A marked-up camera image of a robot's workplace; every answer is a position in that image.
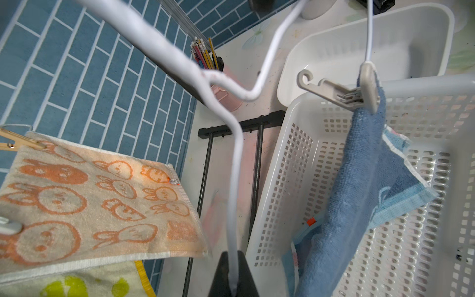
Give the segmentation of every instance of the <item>blue towel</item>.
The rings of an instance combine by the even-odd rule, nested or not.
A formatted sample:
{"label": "blue towel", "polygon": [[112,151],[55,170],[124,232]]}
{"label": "blue towel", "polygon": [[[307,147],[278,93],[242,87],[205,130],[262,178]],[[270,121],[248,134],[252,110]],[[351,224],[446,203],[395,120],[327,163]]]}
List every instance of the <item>blue towel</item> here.
{"label": "blue towel", "polygon": [[365,108],[353,113],[343,162],[321,234],[312,238],[297,297],[331,296],[367,229],[437,196],[403,154],[409,139],[385,126],[386,97],[377,85],[381,98],[377,113]]}

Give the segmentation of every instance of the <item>wooden clothespin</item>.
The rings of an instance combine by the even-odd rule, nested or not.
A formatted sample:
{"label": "wooden clothespin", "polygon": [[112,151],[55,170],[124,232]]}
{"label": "wooden clothespin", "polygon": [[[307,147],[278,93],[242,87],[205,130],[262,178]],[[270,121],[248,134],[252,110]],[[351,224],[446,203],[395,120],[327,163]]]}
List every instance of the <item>wooden clothespin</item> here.
{"label": "wooden clothespin", "polygon": [[22,145],[31,146],[38,150],[44,150],[46,148],[46,145],[39,141],[24,137],[23,135],[9,131],[5,128],[0,128],[0,136],[14,141],[14,143],[0,143],[0,151],[18,152],[18,149]]}

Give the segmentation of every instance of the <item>perforated basket wall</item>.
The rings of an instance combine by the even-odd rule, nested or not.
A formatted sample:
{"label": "perforated basket wall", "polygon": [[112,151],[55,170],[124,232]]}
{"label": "perforated basket wall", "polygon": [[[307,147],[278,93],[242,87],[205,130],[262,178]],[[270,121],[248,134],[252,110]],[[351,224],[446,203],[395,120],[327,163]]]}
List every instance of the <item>perforated basket wall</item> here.
{"label": "perforated basket wall", "polygon": [[[473,81],[462,75],[383,84],[387,124],[412,140],[407,156],[439,197],[368,230],[334,296],[475,297]],[[247,249],[261,296],[288,295],[280,257],[301,226],[325,210],[351,115],[310,95],[287,110]]]}

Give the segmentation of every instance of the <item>white plastic tray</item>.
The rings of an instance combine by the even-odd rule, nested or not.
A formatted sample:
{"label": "white plastic tray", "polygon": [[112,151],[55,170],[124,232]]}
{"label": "white plastic tray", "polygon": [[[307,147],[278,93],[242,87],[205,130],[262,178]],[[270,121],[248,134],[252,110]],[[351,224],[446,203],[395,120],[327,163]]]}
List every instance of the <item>white plastic tray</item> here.
{"label": "white plastic tray", "polygon": [[[475,294],[475,74],[383,82],[387,123],[439,197],[365,233],[333,293],[339,297]],[[261,297],[288,296],[281,256],[324,211],[351,112],[306,93],[275,146],[246,259]]]}
{"label": "white plastic tray", "polygon": [[[289,106],[305,91],[297,86],[302,69],[313,83],[328,78],[354,85],[366,50],[366,19],[310,35],[289,53],[277,87],[277,98]],[[373,53],[381,81],[443,75],[454,32],[447,7],[424,3],[374,17]]]}

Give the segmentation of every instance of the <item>yellow towel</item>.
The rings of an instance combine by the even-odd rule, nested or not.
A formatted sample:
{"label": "yellow towel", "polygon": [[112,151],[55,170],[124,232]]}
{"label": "yellow towel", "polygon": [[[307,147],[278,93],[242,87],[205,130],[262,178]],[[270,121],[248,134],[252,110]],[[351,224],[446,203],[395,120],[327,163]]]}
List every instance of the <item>yellow towel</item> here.
{"label": "yellow towel", "polygon": [[9,297],[155,297],[142,261],[87,268],[0,287]]}
{"label": "yellow towel", "polygon": [[200,219],[171,165],[28,133],[0,189],[0,284],[53,273],[208,253]]}

